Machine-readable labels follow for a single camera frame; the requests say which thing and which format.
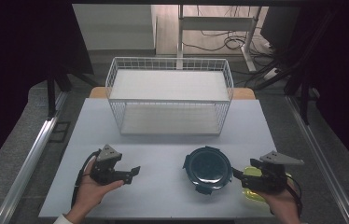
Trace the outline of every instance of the container lid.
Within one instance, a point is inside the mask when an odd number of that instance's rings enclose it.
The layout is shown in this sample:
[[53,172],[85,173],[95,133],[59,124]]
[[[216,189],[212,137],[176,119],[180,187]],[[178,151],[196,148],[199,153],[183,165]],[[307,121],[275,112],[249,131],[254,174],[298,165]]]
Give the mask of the container lid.
[[201,147],[187,155],[183,168],[188,178],[202,194],[211,194],[232,180],[228,158],[214,147]]

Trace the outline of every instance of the basket bottom panel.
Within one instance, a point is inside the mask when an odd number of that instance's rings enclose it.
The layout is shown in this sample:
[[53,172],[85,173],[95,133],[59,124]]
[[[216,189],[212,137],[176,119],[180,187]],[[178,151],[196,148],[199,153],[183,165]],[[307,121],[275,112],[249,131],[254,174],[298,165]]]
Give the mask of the basket bottom panel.
[[218,135],[214,104],[126,105],[122,134]]

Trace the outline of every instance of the yellow object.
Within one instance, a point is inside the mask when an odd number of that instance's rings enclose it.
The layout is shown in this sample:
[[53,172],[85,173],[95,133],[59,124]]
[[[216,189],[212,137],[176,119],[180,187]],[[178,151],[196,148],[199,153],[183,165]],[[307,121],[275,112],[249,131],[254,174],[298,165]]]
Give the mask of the yellow object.
[[[261,176],[262,172],[258,168],[254,166],[247,166],[244,168],[244,175],[253,175],[253,176]],[[265,203],[265,200],[256,194],[255,192],[251,191],[250,189],[244,188],[244,196],[246,196],[247,199],[254,200],[257,202]]]

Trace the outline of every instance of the white wall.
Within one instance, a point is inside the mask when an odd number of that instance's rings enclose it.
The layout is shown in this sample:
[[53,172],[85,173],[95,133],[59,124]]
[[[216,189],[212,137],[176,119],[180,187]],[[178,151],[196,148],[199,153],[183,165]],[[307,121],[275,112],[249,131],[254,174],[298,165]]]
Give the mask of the white wall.
[[155,48],[153,6],[73,4],[73,9],[88,50]]

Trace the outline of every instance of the white table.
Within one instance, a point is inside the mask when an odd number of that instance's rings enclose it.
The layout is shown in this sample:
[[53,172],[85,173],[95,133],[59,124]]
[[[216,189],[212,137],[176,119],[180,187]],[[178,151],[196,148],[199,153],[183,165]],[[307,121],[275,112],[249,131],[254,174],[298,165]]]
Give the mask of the white table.
[[233,167],[275,150],[258,100],[233,100],[220,136],[122,136],[106,99],[86,99],[40,217],[67,213],[77,173],[84,160],[109,144],[122,153],[118,171],[141,166],[131,185],[105,195],[88,217],[101,219],[235,219],[270,217],[265,203],[250,201],[235,178],[203,195],[188,180],[184,159],[193,150],[219,148]]

